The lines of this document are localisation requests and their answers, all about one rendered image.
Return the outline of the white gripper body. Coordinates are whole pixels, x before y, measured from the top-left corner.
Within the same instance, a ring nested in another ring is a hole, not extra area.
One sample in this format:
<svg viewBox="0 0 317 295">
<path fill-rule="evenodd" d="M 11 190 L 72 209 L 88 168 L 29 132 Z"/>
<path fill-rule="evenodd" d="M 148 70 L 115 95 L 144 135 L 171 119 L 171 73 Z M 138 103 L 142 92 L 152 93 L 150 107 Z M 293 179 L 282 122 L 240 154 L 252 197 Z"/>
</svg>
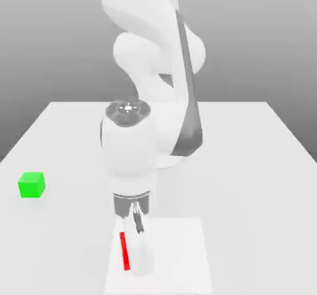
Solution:
<svg viewBox="0 0 317 295">
<path fill-rule="evenodd" d="M 135 277 L 151 275 L 154 271 L 154 257 L 146 227 L 138 232 L 131 218 L 123 220 L 123 227 L 131 274 Z"/>
</svg>

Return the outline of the small red cube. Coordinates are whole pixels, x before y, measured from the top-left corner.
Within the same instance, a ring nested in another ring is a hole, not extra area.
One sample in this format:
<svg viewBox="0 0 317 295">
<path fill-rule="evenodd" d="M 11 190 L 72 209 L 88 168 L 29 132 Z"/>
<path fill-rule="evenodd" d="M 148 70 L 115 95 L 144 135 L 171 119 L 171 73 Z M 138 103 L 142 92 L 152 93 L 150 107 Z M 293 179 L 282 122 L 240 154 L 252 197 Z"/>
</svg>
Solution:
<svg viewBox="0 0 317 295">
<path fill-rule="evenodd" d="M 129 263 L 129 255 L 128 255 L 128 248 L 126 244 L 126 237 L 125 233 L 122 231 L 119 233 L 120 243 L 121 243 L 121 252 L 122 252 L 122 258 L 123 258 L 123 267 L 124 271 L 129 271 L 131 269 L 130 263 Z"/>
</svg>

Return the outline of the small green cube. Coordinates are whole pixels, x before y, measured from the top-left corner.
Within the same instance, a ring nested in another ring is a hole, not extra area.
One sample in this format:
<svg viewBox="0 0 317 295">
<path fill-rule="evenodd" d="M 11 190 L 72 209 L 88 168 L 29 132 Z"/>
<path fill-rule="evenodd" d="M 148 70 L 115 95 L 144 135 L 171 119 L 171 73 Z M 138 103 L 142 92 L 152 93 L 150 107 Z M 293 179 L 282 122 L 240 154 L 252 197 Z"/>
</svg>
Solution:
<svg viewBox="0 0 317 295">
<path fill-rule="evenodd" d="M 22 198 L 39 198 L 45 190 L 43 172 L 24 172 L 18 181 Z"/>
</svg>

